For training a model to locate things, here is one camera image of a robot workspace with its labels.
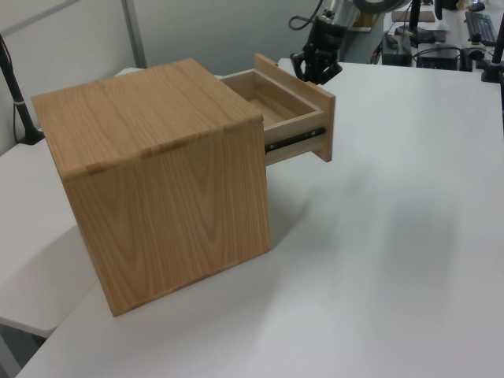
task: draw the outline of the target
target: black stand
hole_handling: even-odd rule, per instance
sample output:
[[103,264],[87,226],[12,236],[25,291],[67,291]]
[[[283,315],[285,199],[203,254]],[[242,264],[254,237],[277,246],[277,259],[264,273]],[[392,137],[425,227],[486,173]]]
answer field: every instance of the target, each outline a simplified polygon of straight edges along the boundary
[[491,61],[485,61],[487,67],[485,67],[483,73],[481,74],[481,81],[487,83],[500,83],[501,75],[504,72],[504,67],[502,66],[502,51],[504,50],[504,15],[502,15],[501,28],[498,30],[497,42],[495,42],[494,56]]
[[418,18],[420,17],[421,0],[413,0],[411,4],[411,14],[409,15],[408,26],[400,26],[395,29],[395,35],[408,35],[409,40],[416,47],[419,43],[434,43],[435,36],[432,31],[418,27]]
[[19,143],[28,144],[30,146],[40,142],[44,139],[44,134],[38,131],[33,125],[32,118],[28,112],[28,108],[24,103],[21,89],[17,85],[16,77],[14,76],[13,66],[9,60],[5,44],[2,36],[0,35],[0,68],[2,69],[3,76],[6,78],[7,86],[9,87],[10,94],[13,96],[14,105],[24,126],[24,138],[19,140]]

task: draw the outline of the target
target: white table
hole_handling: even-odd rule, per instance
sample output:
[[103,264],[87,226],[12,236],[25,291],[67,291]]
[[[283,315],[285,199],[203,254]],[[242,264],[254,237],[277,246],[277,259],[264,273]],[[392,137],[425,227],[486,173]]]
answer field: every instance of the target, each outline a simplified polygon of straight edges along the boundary
[[501,376],[498,86],[342,66],[333,162],[268,168],[269,254],[117,318],[96,283],[19,377]]
[[45,140],[0,158],[0,324],[48,337],[98,279]]

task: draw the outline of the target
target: white wall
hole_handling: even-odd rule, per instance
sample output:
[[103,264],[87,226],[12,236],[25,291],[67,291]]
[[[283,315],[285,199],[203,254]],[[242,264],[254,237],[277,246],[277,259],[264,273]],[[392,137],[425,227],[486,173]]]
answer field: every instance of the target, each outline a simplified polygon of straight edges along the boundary
[[135,0],[149,67],[193,57],[218,75],[251,69],[254,53],[273,60],[299,52],[310,27],[288,28],[309,16],[315,0]]
[[[79,0],[4,39],[35,126],[31,96],[135,66],[120,0]],[[12,98],[0,76],[0,154],[13,145]]]

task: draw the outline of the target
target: cabinet side panel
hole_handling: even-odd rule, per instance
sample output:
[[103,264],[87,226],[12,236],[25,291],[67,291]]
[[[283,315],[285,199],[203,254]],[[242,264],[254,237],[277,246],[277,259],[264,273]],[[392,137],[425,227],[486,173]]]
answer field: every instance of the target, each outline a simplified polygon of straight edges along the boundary
[[65,190],[114,316],[270,249],[261,122]]

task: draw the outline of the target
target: keyboard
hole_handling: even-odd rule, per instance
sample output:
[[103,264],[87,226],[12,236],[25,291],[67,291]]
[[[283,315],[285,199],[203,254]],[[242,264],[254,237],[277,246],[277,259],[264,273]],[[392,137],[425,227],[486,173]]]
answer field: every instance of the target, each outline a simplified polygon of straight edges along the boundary
[[491,23],[490,16],[477,12],[465,12],[465,22],[469,31],[469,40],[476,33],[481,34],[481,43],[485,46],[495,46],[497,34],[494,25]]

